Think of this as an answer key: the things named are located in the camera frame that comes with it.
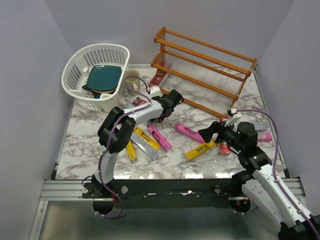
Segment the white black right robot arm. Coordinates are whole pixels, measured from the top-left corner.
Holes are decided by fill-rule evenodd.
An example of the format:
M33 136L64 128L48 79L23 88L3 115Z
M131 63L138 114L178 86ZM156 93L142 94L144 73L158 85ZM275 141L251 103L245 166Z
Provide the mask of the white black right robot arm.
M232 176L230 191L247 196L279 229L280 240L318 240L320 217L313 215L290 191L273 167L271 159L258 147L258 133L249 122L234 130L226 122L214 121L198 131L208 143L226 143L238 157L243 171Z

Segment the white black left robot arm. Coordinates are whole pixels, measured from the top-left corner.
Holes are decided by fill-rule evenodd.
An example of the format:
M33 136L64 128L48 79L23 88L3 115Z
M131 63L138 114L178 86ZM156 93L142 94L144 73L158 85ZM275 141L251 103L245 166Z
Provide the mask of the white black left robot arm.
M128 145L134 129L148 121L162 122L169 117L177 105L184 101L175 89L161 96L148 98L132 108L112 108L98 129L98 142L105 147L99 158L96 172L92 175L93 191L101 198L115 194L109 184L114 179L114 168L119 153Z

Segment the red 3D toothpaste box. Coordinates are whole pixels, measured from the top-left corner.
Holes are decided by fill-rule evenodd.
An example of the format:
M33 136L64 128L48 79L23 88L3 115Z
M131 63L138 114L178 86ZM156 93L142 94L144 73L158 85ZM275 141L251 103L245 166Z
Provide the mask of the red 3D toothpaste box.
M133 101L132 101L132 104L135 106L135 107L139 107L139 106L143 106L143 107L146 107L148 106L148 101L140 98L140 97L136 97Z

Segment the red Muesrgtei toothpaste box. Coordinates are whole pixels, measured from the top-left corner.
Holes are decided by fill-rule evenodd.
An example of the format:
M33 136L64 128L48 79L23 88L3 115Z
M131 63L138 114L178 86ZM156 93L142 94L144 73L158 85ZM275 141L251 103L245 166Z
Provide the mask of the red Muesrgtei toothpaste box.
M229 156L230 154L231 154L231 151L227 147L227 144L225 142L219 143L218 155L220 155L220 156Z

